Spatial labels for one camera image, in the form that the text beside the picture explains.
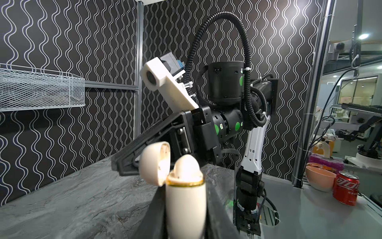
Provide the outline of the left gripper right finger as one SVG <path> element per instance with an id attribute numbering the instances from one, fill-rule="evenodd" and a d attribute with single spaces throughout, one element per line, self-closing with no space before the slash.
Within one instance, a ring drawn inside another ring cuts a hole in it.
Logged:
<path id="1" fill-rule="evenodd" d="M 207 181 L 206 239 L 239 239 L 240 235 L 230 221 L 215 187 Z"/>

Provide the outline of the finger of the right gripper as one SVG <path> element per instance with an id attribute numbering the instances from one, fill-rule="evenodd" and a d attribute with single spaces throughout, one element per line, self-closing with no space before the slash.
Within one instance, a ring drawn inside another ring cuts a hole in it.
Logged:
<path id="1" fill-rule="evenodd" d="M 157 142 L 168 142 L 170 155 L 175 159 L 191 153 L 190 122 L 190 111 L 180 111 L 159 120 L 111 157 L 111 169 L 120 176 L 138 175 L 138 157 L 147 146 Z"/>

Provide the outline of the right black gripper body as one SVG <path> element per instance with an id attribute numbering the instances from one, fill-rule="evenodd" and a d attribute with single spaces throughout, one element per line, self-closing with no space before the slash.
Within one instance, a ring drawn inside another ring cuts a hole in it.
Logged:
<path id="1" fill-rule="evenodd" d="M 222 162 L 222 152 L 210 107 L 203 106 L 191 111 L 180 111 L 181 123 L 176 129 L 177 152 L 180 156 L 190 154 L 200 166 Z"/>

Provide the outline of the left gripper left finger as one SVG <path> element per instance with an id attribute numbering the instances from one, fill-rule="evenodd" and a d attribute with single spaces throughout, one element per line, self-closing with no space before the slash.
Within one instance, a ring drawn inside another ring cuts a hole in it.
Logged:
<path id="1" fill-rule="evenodd" d="M 166 239 L 166 188 L 158 187 L 133 239 Z"/>

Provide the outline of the cream earbud pair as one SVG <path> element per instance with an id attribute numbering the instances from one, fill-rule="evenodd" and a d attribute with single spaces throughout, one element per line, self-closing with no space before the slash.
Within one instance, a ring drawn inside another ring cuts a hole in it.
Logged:
<path id="1" fill-rule="evenodd" d="M 203 179 L 198 161 L 189 154 L 176 161 L 171 175 L 180 182 L 199 182 Z"/>

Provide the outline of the cream earbud charging case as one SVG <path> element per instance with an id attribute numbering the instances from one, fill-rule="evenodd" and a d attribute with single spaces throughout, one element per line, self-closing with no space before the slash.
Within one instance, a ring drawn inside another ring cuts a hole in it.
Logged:
<path id="1" fill-rule="evenodd" d="M 172 177 L 170 145 L 162 141 L 147 146 L 140 155 L 139 174 L 151 185 L 166 188 L 166 225 L 171 239 L 202 239 L 207 216 L 205 178 L 180 182 Z"/>

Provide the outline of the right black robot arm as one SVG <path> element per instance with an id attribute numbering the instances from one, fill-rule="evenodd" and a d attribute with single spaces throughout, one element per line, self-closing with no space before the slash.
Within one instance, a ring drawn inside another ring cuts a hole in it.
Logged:
<path id="1" fill-rule="evenodd" d="M 203 35 L 218 20 L 237 29 L 243 61 L 213 62 L 202 68 L 208 74 L 209 98 L 192 93 L 194 57 Z M 139 175 L 157 187 L 135 238 L 223 239 L 239 232 L 261 235 L 260 216 L 268 201 L 262 181 L 262 150 L 276 106 L 277 80 L 272 75 L 252 80 L 251 49 L 241 20 L 233 13 L 210 15 L 197 30 L 186 62 L 172 52 L 146 62 L 140 75 L 146 87 L 158 91 L 172 114 L 154 123 L 111 158 L 120 176 Z M 249 142 L 235 175 L 233 222 L 215 198 L 201 168 L 219 165 L 224 154 L 238 154 L 223 144 L 244 130 Z"/>

